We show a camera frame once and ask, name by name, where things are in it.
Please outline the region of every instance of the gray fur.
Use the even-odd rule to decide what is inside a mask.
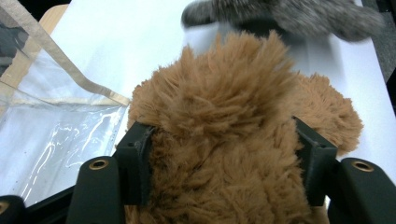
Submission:
[[[302,36],[335,34],[346,41],[376,35],[384,26],[378,12],[352,0],[205,0],[189,4],[182,15],[185,27],[226,21],[241,24],[270,15],[284,30]]]

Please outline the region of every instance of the plush toy head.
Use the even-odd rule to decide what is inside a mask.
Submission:
[[[263,15],[284,30],[303,36],[331,33],[346,41],[359,41],[379,33],[382,16],[353,0],[205,0],[188,5],[182,15],[185,27],[227,21],[239,25]]]
[[[229,35],[195,57],[185,48],[134,90],[129,127],[156,127],[147,206],[132,223],[314,222],[304,195],[297,116],[340,148],[361,121],[326,77],[290,71],[276,34]]]

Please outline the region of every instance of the clear plastic packaging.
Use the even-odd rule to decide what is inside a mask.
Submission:
[[[84,161],[111,155],[129,102],[85,78],[40,29],[2,0],[0,195],[28,206],[73,186]]]

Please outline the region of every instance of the metal grommet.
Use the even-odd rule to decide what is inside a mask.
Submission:
[[[97,161],[91,162],[90,169],[91,170],[101,170],[107,166],[108,166],[107,160],[97,160]]]
[[[352,165],[363,172],[372,172],[374,170],[374,167],[367,162],[364,161],[353,161]]]
[[[1,201],[0,202],[0,215],[2,215],[9,207],[9,202]]]

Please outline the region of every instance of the brown fur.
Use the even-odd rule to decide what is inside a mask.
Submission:
[[[131,223],[312,222],[293,115],[344,151],[361,121],[325,77],[293,74],[276,34],[229,35],[208,53],[160,68],[136,87],[129,127],[157,127],[148,206]]]

